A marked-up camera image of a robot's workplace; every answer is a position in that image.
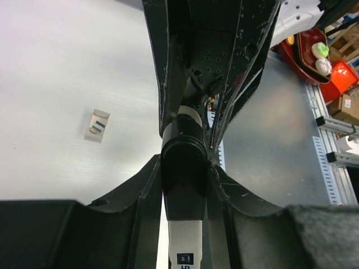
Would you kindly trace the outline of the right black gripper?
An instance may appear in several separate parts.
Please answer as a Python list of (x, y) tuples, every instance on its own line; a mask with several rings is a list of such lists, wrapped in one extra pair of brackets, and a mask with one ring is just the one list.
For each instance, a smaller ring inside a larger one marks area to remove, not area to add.
[(159, 135), (181, 105), (197, 109), (222, 90), (209, 140), (218, 147), (259, 86), (280, 1), (154, 0), (142, 6), (158, 84)]

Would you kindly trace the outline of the grey black stapler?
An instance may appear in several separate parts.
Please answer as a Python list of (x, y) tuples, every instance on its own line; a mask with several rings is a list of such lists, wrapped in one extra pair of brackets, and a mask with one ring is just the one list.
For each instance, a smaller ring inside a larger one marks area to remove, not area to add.
[(181, 105), (165, 128), (160, 157), (169, 268), (200, 268), (208, 155), (202, 120), (193, 108)]

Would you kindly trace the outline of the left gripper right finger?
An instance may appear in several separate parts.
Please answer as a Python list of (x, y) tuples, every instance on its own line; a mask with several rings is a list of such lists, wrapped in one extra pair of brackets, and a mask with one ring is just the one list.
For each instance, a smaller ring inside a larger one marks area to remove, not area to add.
[(358, 207), (276, 206), (208, 163), (213, 268), (357, 268)]

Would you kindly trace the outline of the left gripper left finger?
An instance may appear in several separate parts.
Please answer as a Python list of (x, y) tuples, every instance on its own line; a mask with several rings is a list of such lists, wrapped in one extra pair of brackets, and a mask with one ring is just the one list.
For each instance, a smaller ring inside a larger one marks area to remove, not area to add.
[(2, 268), (154, 268), (162, 204), (160, 156), (89, 205), (1, 202)]

